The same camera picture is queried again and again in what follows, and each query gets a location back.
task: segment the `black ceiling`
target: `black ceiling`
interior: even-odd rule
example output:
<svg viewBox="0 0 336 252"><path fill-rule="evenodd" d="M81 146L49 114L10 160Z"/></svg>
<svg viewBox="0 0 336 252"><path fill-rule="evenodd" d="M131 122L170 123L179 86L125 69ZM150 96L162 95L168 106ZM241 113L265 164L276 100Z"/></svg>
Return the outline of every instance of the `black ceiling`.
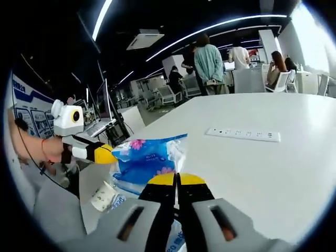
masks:
<svg viewBox="0 0 336 252"><path fill-rule="evenodd" d="M99 51L77 14L91 35L105 0L36 1L36 4L27 2L29 4L23 8L24 22L19 29L18 52L27 58L43 79L50 80L54 89L73 89L71 87L75 85L71 72L74 72L94 91L100 85L97 60L112 86L134 71L124 82L127 83L161 68L163 59L195 41L197 35L172 46L149 62L145 62L146 59L190 33L235 17L258 14L289 15L297 0L274 0L273 5L269 4L272 0L113 0L96 40ZM219 26L207 30L206 33L214 35L257 25L284 27L287 23L288 19L283 18L256 18ZM158 29L165 36L150 48L126 51L138 29ZM278 29L279 27L272 28L275 35ZM211 43L222 46L232 43L235 37L241 40L256 39L258 28L215 36L211 38Z"/></svg>

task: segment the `poster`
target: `poster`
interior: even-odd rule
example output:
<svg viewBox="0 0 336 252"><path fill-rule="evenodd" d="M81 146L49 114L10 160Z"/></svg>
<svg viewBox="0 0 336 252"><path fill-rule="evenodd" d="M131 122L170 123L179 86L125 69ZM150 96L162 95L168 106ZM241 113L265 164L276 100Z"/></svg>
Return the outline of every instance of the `poster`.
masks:
<svg viewBox="0 0 336 252"><path fill-rule="evenodd" d="M54 100L38 92L13 74L12 84L15 116L22 117L28 124L30 135L49 138L54 135L54 118L50 111Z"/></svg>

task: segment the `light blue jacket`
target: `light blue jacket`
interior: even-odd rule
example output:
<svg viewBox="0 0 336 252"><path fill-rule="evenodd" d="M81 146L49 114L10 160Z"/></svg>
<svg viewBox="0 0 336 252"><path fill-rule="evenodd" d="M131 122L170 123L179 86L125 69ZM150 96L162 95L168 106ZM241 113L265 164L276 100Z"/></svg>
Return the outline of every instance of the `light blue jacket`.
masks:
<svg viewBox="0 0 336 252"><path fill-rule="evenodd" d="M196 70L203 84L211 79L224 81L223 60L217 47L210 44L205 47L198 47L194 60Z"/></svg>

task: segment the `power strip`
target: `power strip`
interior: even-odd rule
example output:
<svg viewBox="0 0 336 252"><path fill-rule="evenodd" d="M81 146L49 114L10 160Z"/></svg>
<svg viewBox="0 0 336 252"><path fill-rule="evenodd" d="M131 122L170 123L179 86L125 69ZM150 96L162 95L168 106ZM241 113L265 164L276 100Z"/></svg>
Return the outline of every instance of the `power strip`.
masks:
<svg viewBox="0 0 336 252"><path fill-rule="evenodd" d="M214 135L224 138L238 138L256 141L280 142L279 132L256 131L256 130L233 130L210 128L205 132L206 135Z"/></svg>

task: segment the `white robot part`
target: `white robot part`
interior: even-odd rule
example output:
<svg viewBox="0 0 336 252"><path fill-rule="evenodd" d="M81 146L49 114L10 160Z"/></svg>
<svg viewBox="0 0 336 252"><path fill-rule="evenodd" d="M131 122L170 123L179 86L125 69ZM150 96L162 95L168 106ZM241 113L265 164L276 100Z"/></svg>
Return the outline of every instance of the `white robot part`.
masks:
<svg viewBox="0 0 336 252"><path fill-rule="evenodd" d="M51 108L54 116L54 133L61 137L75 135L84 130L83 110L81 106L64 105L55 100Z"/></svg>

